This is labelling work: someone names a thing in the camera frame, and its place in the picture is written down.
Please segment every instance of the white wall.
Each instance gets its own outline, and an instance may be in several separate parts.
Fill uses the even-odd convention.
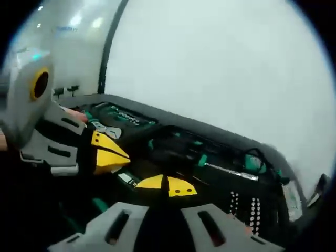
[[[332,174],[331,68],[290,1],[129,0],[106,78],[106,93],[275,146],[306,196]]]
[[[120,1],[44,0],[16,35],[12,51],[49,50],[55,87],[79,85],[76,95],[97,93],[103,48]]]

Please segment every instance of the gray plastic piece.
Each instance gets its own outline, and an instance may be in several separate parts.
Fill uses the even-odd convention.
[[[54,244],[49,247],[49,251],[132,252],[138,231],[147,210],[148,207],[146,206],[136,206],[118,202],[110,207],[106,212],[89,222],[84,234],[75,234],[57,244]],[[232,215],[229,216],[225,214],[213,204],[184,208],[181,211],[191,230],[196,251],[278,252],[284,250],[283,248],[269,243],[258,236],[253,237],[259,242],[253,240],[251,238],[252,234],[245,232],[246,226],[244,223],[234,219]],[[215,247],[213,245],[211,238],[198,215],[201,211],[206,211],[211,215],[225,236],[226,241],[221,246]],[[106,236],[110,227],[122,212],[129,214],[129,218],[115,245],[110,245],[105,241]]]
[[[78,174],[78,164],[76,166],[51,167],[53,176],[75,176]]]
[[[117,202],[107,211],[88,223],[84,234],[75,234],[48,249],[52,252],[80,251],[80,252],[132,252],[143,218],[148,210],[146,206],[136,206]],[[122,212],[129,214],[129,218],[121,231],[118,241],[114,245],[108,244],[106,235]],[[79,235],[79,238],[69,243],[69,240]]]
[[[225,237],[225,243],[222,245],[218,247],[213,245],[211,237],[198,215],[202,211],[210,214]],[[254,238],[263,244],[251,239],[253,235],[245,232],[246,226],[244,223],[234,218],[233,215],[224,213],[213,204],[184,208],[182,213],[193,236],[196,251],[283,251],[283,248],[258,236],[254,236]]]
[[[48,147],[67,151],[70,157],[56,155],[48,151]],[[22,159],[25,162],[38,163],[45,160],[51,167],[77,167],[77,148],[54,142],[41,135],[37,130],[33,131],[30,141],[21,149]]]
[[[62,119],[68,119],[74,122],[77,126],[69,124]],[[44,119],[52,122],[58,126],[71,130],[72,132],[76,133],[77,135],[82,135],[83,130],[85,128],[85,123],[77,119],[76,117],[70,115],[66,111],[64,111],[58,104],[52,102],[49,105],[48,110],[44,114]]]

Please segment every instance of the yellow panel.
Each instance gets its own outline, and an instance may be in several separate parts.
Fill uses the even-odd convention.
[[[105,150],[97,150],[97,162],[95,174],[102,174],[120,169],[120,167],[130,163],[126,157]]]
[[[119,146],[117,146],[117,144],[113,142],[107,135],[99,133],[97,131],[93,132],[91,144],[98,146],[98,147],[103,147],[109,150],[113,150],[129,158],[126,152],[124,152]]]
[[[139,184],[136,185],[136,187],[140,188],[153,188],[153,189],[160,189],[161,183],[162,183],[163,175],[158,175],[155,177],[149,177],[142,181],[140,181]]]
[[[174,196],[188,196],[197,194],[195,187],[185,180],[176,179],[174,177],[168,177],[169,184],[169,197]]]

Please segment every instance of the yellow circle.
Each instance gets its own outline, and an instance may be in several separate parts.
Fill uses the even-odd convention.
[[[46,68],[46,67],[43,67],[34,74],[34,77],[31,81],[31,85],[30,85],[30,98],[33,101],[37,100],[37,98],[40,97],[40,96],[36,96],[35,88],[36,88],[36,85],[38,83],[39,78],[45,73],[49,74],[49,69]]]

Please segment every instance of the black dot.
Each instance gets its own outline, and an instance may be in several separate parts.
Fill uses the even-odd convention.
[[[48,85],[48,77],[49,74],[47,72],[43,72],[40,77],[38,77],[35,87],[34,87],[34,96],[36,98],[39,98],[43,95],[44,91],[47,88]]]

